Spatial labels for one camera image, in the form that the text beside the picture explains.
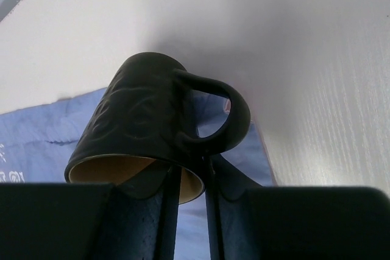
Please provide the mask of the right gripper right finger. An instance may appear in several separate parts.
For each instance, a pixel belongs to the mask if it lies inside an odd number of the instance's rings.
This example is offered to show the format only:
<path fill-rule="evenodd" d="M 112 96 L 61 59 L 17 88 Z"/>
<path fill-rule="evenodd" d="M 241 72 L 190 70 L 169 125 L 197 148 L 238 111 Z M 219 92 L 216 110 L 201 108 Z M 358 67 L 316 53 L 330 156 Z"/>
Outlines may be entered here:
<path fill-rule="evenodd" d="M 208 158 L 212 259 L 388 259 L 389 197 L 367 187 L 264 187 Z"/>

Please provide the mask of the blue pink Elsa cloth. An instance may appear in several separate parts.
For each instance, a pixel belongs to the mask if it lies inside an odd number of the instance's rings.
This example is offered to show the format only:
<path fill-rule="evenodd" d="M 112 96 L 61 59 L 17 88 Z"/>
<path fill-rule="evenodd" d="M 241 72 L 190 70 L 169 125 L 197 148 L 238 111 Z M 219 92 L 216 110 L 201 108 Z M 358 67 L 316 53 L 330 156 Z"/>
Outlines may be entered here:
<path fill-rule="evenodd" d="M 105 89 L 1 115 L 1 182 L 64 182 L 64 169 Z M 255 124 L 223 157 L 262 186 L 275 185 Z M 180 205 L 175 259 L 209 259 L 205 197 Z"/>

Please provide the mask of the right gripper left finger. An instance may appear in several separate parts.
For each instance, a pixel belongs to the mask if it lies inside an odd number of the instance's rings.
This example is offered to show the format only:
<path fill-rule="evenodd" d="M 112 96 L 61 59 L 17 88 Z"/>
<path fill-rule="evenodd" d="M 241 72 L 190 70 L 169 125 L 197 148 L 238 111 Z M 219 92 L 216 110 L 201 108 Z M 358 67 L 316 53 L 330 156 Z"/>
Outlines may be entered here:
<path fill-rule="evenodd" d="M 172 259 L 181 169 L 111 183 L 2 183 L 2 259 Z"/>

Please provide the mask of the brown paper cup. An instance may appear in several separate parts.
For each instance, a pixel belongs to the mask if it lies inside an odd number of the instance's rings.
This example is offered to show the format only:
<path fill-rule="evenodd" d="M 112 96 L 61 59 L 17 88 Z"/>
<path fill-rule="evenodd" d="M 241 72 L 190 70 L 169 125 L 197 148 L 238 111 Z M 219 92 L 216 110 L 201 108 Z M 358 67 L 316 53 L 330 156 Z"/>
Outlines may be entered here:
<path fill-rule="evenodd" d="M 231 109 L 214 133 L 200 137 L 193 92 L 226 98 Z M 182 170 L 180 203 L 205 189 L 204 158 L 236 147 L 247 135 L 250 110 L 230 85 L 189 73 L 156 52 L 129 57 L 115 74 L 65 168 L 68 183 L 120 184 L 152 163 Z"/>

